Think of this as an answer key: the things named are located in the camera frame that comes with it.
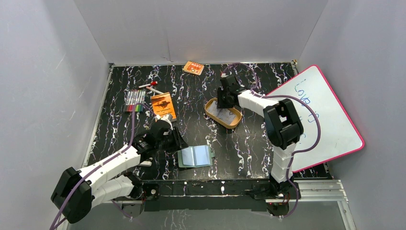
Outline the tan oval tray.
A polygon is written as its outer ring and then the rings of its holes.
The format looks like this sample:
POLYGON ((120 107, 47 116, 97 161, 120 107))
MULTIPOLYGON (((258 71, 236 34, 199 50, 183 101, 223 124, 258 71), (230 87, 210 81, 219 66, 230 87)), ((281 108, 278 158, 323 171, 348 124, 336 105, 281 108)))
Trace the tan oval tray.
POLYGON ((211 119, 227 129, 237 127, 242 120, 242 113, 239 110, 235 108, 218 108, 216 98, 209 100, 204 106, 204 110, 211 119))

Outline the green card holder wallet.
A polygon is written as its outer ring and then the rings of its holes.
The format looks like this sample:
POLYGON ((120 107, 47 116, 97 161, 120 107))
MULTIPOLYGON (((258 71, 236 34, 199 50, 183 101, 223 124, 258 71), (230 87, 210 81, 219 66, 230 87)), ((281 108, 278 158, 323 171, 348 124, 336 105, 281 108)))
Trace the green card holder wallet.
POLYGON ((200 168, 212 166, 215 153, 209 145, 192 146, 177 152, 180 168, 200 168))

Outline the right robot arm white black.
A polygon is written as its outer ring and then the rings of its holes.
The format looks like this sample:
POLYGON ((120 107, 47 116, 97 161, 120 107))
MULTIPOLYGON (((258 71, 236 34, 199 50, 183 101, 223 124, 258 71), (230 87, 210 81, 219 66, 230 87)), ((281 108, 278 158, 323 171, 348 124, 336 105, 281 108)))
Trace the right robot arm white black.
POLYGON ((304 132, 293 102, 276 101, 252 93, 235 76, 222 75, 217 89, 217 107, 229 109, 238 106, 264 118, 266 134, 273 147, 270 194, 283 198, 292 186, 291 164, 293 152, 304 132))

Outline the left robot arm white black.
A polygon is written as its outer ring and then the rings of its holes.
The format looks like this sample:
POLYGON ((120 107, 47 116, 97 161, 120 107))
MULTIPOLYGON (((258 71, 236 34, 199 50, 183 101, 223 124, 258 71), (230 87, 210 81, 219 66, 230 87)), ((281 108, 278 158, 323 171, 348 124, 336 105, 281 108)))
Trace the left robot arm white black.
POLYGON ((106 201, 143 197, 143 181, 127 170, 140 164, 149 166, 148 160, 159 150, 176 152, 187 147, 178 128, 163 119, 145 132, 133 132, 130 143, 114 154, 90 166, 78 170, 70 167, 62 172, 51 195, 59 209, 57 217, 73 224, 106 201))

